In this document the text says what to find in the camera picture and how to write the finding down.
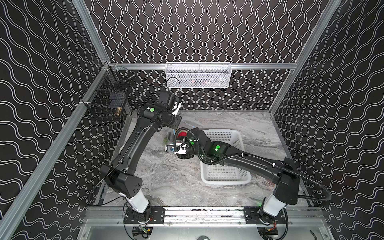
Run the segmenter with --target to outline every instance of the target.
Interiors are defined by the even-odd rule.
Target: wavy line pattern
[[[342,1],[275,115],[299,171],[331,189],[317,204],[337,240],[384,239],[383,15]]]
[[[171,89],[182,98],[187,110],[268,110],[289,70],[232,71],[228,88]],[[128,102],[133,109],[154,103],[160,90],[165,90],[164,71],[138,71]]]
[[[0,219],[102,63],[69,0],[0,0]]]
[[[327,0],[86,0],[115,63],[291,63]]]
[[[87,112],[33,200],[12,239],[76,239],[112,158],[124,122],[97,122]]]

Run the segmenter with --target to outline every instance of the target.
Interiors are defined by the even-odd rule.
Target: gray marble surface
[[[182,112],[180,127],[200,129],[234,129],[241,133],[246,152],[258,156],[283,160],[283,146],[267,112]],[[126,141],[136,124],[132,119]],[[200,161],[178,159],[165,152],[164,138],[170,128],[153,135],[144,150],[135,175],[143,179],[142,191],[152,205],[160,206],[258,206],[269,196],[274,184],[251,174],[251,181],[244,185],[213,185],[201,180]],[[104,202],[119,195],[106,189]],[[106,206],[122,206],[123,198]],[[305,200],[298,202],[307,206]]]

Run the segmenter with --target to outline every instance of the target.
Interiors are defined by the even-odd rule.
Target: gold object
[[[121,110],[122,110],[122,107],[117,107],[117,108],[116,108],[116,112],[115,112],[116,117],[119,117],[119,116],[120,116],[120,114],[121,114]]]

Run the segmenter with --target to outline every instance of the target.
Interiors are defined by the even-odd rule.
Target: red object
[[[177,137],[186,136],[186,135],[187,135],[187,132],[181,132]]]

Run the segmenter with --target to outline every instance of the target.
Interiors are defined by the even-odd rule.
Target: perforated plastic basket
[[[165,73],[169,88],[227,88],[232,69],[230,63],[166,63]]]
[[[241,135],[236,130],[208,129],[203,131],[212,142],[227,142],[235,148],[245,151]],[[238,185],[247,184],[251,181],[251,173],[237,167],[222,166],[220,164],[207,165],[200,162],[200,171],[201,179],[208,184]]]

